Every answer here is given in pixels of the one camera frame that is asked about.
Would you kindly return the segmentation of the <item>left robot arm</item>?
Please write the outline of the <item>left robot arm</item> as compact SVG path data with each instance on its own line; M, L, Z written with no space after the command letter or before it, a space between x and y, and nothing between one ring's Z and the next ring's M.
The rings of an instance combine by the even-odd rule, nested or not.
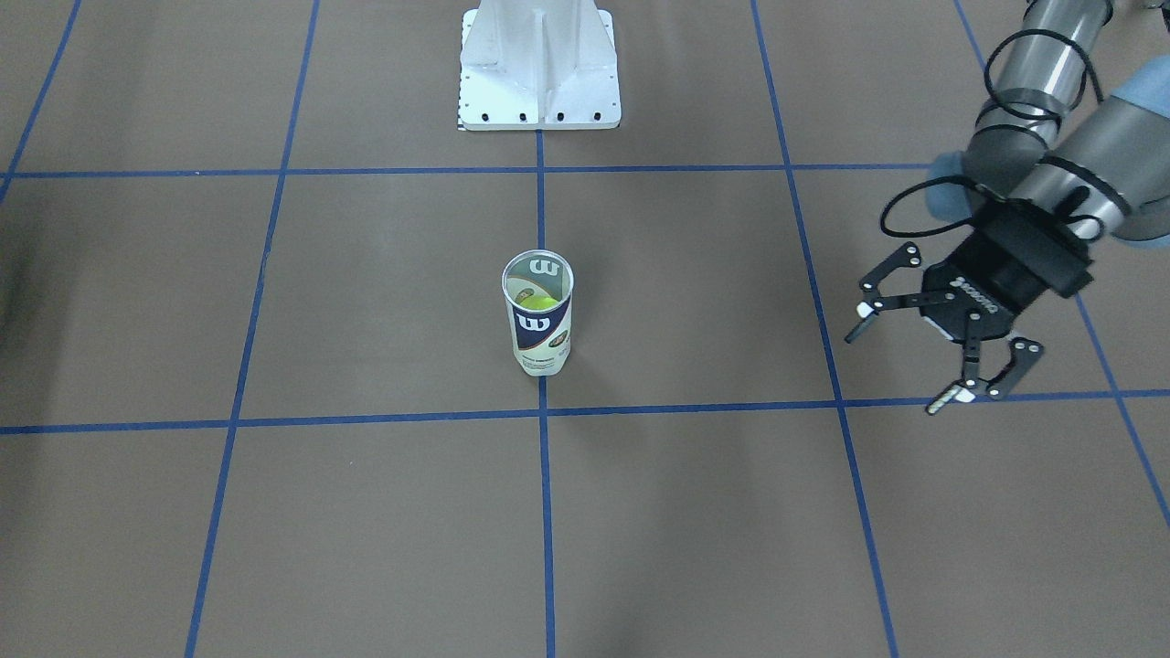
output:
M1090 245L1166 245L1166 59L1103 92L1090 49L1112 16L1112 1L1032 1L989 56L973 136L918 184L935 237L970 229L948 258L927 265L918 240L931 233L894 229L881 212L880 229L902 245L859 280L846 341L882 313L915 309L959 345L961 375L928 414L1016 388L1045 352L1016 320L1044 294L1090 285Z

